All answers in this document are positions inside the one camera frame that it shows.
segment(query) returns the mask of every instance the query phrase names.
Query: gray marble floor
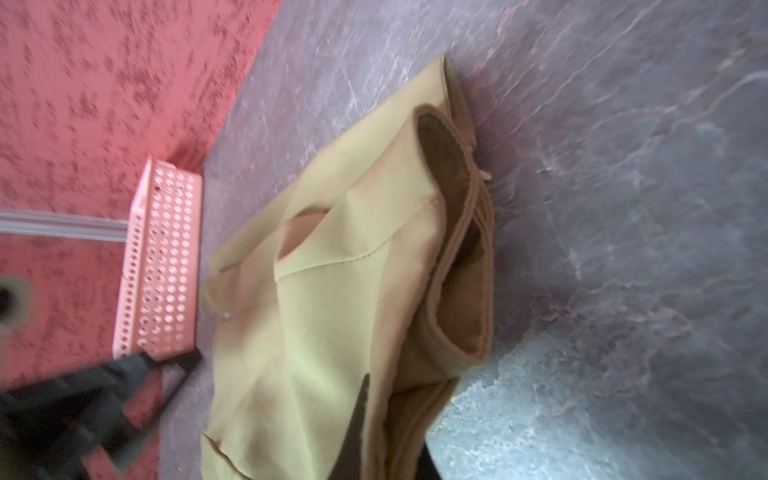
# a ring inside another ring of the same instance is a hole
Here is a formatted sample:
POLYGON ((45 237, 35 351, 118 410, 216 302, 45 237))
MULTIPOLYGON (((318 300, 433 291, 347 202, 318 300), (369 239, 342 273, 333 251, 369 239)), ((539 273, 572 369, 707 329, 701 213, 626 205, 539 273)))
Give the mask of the gray marble floor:
MULTIPOLYGON (((498 226, 495 353, 429 435, 445 480, 768 478, 764 1, 285 0, 207 158, 204 255, 443 51, 498 226)), ((199 477, 211 393, 161 480, 199 477)))

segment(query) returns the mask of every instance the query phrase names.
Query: khaki garment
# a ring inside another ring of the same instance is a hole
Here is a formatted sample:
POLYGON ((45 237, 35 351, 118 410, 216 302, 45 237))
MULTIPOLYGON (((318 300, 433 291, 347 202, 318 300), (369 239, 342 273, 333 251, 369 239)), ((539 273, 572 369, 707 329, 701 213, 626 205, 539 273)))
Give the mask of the khaki garment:
POLYGON ((326 480, 340 455, 360 478, 414 478, 427 428, 491 345, 493 214, 474 146, 439 58, 211 257, 206 480, 326 480))

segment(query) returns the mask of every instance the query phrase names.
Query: fabric fold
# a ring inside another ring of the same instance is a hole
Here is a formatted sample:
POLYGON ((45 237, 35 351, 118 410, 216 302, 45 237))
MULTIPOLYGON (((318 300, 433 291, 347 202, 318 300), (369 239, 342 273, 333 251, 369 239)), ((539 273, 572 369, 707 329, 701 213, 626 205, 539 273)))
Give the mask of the fabric fold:
POLYGON ((491 345, 474 146, 438 58, 211 257, 206 480, 326 480, 350 459, 360 478, 414 478, 426 429, 491 345))

